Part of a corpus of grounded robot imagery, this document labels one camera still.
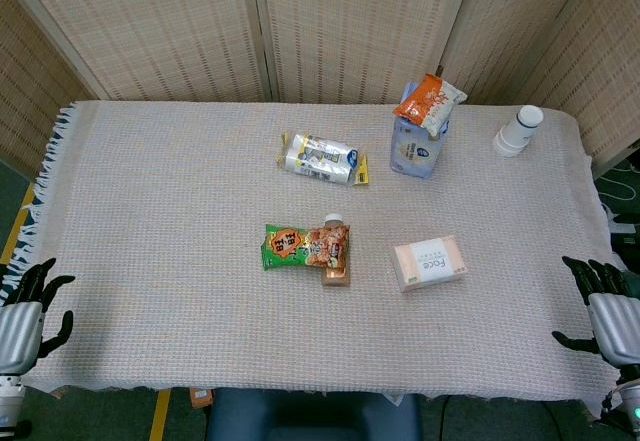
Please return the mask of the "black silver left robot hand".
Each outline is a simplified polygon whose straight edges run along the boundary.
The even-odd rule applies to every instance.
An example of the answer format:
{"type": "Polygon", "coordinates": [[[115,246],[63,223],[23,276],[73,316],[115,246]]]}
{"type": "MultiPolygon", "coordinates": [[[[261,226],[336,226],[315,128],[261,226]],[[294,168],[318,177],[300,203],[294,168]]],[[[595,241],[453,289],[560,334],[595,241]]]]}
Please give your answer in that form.
{"type": "Polygon", "coordinates": [[[23,376],[71,336],[74,314],[67,310],[58,333],[43,338],[46,315],[58,290],[75,280],[61,275],[45,283],[55,263],[56,259],[50,258],[31,266],[0,307],[0,377],[23,376]]]}

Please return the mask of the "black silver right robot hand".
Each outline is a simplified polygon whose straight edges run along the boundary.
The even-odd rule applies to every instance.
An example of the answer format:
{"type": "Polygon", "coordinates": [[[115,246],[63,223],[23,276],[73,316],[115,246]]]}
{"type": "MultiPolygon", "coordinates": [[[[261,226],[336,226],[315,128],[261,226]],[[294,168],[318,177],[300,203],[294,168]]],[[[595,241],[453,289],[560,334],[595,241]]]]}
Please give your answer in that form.
{"type": "Polygon", "coordinates": [[[562,258],[587,308],[593,336],[569,338],[554,331],[563,347],[597,354],[618,369],[620,381],[640,379],[640,277],[596,260],[562,258]]]}

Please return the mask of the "pink tissue pack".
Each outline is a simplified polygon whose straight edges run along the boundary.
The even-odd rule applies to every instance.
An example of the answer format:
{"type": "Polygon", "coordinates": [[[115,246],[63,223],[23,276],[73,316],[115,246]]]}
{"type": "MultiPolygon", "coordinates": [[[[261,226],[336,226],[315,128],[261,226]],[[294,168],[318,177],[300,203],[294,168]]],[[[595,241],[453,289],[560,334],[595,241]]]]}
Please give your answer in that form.
{"type": "Polygon", "coordinates": [[[468,272],[453,235],[395,246],[392,261],[401,292],[458,280],[468,272]]]}

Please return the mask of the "small orange cardboard box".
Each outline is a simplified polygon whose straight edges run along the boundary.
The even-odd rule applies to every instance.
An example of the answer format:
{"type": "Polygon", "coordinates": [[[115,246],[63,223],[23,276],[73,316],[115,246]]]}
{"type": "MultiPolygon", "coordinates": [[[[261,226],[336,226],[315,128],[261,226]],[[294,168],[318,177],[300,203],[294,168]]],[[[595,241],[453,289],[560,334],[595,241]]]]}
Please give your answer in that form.
{"type": "Polygon", "coordinates": [[[194,409],[211,406],[215,399],[215,391],[208,388],[191,387],[189,389],[191,405],[194,409]]]}

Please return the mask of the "pale blue tissue pack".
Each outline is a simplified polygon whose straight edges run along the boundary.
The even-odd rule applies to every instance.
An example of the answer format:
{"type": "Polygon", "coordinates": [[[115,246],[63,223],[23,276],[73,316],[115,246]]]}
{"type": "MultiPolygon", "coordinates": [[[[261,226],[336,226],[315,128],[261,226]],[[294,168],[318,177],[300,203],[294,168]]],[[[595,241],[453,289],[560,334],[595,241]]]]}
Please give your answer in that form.
{"type": "MultiPolygon", "coordinates": [[[[402,101],[418,84],[407,84],[402,101]]],[[[434,171],[448,129],[449,119],[442,126],[439,135],[432,137],[426,129],[395,115],[391,141],[391,168],[401,174],[429,178],[434,171]]]]}

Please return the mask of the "beige woven tablecloth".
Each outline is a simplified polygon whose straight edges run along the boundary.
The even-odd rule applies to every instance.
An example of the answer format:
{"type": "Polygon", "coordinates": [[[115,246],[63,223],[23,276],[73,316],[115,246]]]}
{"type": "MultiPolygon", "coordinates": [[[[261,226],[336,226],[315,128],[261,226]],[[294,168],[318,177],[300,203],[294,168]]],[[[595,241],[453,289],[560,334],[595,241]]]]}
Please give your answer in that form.
{"type": "Polygon", "coordinates": [[[429,179],[392,171],[388,105],[84,101],[64,109],[16,258],[55,258],[46,317],[66,345],[25,378],[51,391],[253,387],[598,403],[594,354],[562,258],[609,262],[607,218],[576,120],[548,110],[525,151],[492,138],[513,106],[462,105],[429,179]],[[281,136],[343,142],[368,185],[281,168],[281,136]],[[327,268],[265,270],[265,226],[350,226],[349,287],[327,268]],[[399,245],[453,235],[468,272],[401,292],[399,245]]]}

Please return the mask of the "brown drink bottle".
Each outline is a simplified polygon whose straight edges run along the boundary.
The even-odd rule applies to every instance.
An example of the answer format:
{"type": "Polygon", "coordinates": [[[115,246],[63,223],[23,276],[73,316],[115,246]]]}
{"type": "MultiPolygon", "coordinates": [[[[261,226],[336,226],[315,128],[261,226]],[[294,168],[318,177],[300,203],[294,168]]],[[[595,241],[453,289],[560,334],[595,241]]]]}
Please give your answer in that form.
{"type": "MultiPolygon", "coordinates": [[[[343,217],[338,213],[329,213],[325,217],[326,227],[334,227],[342,224],[343,217]]],[[[322,285],[324,287],[349,287],[351,285],[348,253],[345,254],[345,266],[343,268],[326,269],[322,279],[322,285]]]]}

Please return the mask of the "green orange snack bag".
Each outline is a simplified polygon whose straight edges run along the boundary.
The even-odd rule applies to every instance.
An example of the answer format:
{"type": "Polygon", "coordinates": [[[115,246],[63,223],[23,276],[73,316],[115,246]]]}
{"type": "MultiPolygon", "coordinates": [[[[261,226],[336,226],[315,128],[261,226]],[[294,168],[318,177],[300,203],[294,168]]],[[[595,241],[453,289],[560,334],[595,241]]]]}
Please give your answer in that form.
{"type": "Polygon", "coordinates": [[[346,267],[350,226],[298,228],[267,224],[261,245],[265,270],[285,266],[346,267]]]}

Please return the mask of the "orange white snack bag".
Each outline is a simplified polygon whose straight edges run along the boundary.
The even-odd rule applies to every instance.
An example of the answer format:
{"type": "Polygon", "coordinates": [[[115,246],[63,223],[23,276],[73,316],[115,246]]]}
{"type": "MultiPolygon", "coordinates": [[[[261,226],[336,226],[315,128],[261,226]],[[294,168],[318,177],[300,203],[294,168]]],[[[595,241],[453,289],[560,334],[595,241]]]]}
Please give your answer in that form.
{"type": "Polygon", "coordinates": [[[405,100],[394,108],[393,113],[436,137],[454,107],[466,99],[466,93],[443,78],[427,73],[405,100]]]}

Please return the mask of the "blue padded chair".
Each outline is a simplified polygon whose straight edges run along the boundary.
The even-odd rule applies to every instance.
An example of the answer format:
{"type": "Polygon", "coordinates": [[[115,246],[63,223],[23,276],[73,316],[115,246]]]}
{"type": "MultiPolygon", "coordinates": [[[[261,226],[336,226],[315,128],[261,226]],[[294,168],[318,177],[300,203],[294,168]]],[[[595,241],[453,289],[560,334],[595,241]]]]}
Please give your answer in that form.
{"type": "Polygon", "coordinates": [[[423,441],[419,397],[221,388],[206,441],[423,441]]]}

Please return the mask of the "silver yellow snack bag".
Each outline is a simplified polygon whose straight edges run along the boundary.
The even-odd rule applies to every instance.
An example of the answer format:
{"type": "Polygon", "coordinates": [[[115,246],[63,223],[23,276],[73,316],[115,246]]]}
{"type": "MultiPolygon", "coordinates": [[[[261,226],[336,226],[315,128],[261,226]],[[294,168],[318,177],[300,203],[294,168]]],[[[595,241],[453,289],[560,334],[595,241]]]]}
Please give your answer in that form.
{"type": "Polygon", "coordinates": [[[359,149],[309,134],[284,132],[281,140],[281,168],[339,185],[369,184],[368,159],[359,149]]]}

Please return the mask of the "rattan folding screen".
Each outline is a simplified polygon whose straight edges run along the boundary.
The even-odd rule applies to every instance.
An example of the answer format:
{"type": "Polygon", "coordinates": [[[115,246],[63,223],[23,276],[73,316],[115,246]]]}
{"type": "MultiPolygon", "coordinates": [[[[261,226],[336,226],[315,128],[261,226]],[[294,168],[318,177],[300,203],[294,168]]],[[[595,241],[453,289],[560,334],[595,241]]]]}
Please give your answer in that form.
{"type": "Polygon", "coordinates": [[[72,100],[389,104],[436,71],[572,115],[595,173],[640,152],[640,0],[0,0],[28,173],[72,100]]]}

